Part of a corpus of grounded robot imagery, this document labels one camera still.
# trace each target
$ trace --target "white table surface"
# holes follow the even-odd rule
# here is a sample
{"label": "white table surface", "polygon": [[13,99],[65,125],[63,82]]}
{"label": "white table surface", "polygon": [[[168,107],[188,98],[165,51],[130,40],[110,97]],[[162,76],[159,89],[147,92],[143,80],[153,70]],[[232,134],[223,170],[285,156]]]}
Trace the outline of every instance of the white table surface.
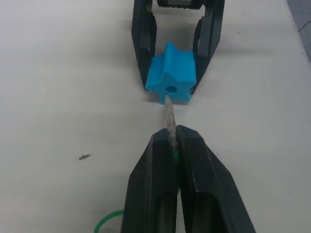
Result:
{"label": "white table surface", "polygon": [[[139,77],[134,1],[0,4],[0,232],[92,232],[165,127]],[[192,48],[202,10],[154,12],[158,54]],[[174,109],[230,170],[257,233],[310,232],[311,69],[285,0],[226,0],[206,75]]]}

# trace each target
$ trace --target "green cord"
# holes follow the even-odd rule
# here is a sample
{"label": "green cord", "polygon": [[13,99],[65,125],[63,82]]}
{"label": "green cord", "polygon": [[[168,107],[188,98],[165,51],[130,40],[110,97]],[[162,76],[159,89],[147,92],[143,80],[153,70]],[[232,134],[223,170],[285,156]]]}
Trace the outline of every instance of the green cord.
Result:
{"label": "green cord", "polygon": [[124,210],[117,210],[115,212],[112,212],[110,214],[108,214],[106,217],[104,217],[95,227],[94,233],[99,233],[100,228],[110,219],[112,219],[113,217],[117,217],[120,215],[123,215]]}

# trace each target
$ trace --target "blue plastic star block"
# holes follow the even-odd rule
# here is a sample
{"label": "blue plastic star block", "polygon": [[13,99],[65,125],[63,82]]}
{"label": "blue plastic star block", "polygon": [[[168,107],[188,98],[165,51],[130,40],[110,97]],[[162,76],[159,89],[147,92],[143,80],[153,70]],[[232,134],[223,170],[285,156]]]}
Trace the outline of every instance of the blue plastic star block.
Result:
{"label": "blue plastic star block", "polygon": [[146,89],[160,95],[161,102],[170,95],[173,100],[190,100],[190,89],[196,84],[193,51],[179,51],[167,43],[163,55],[154,56],[148,72]]}

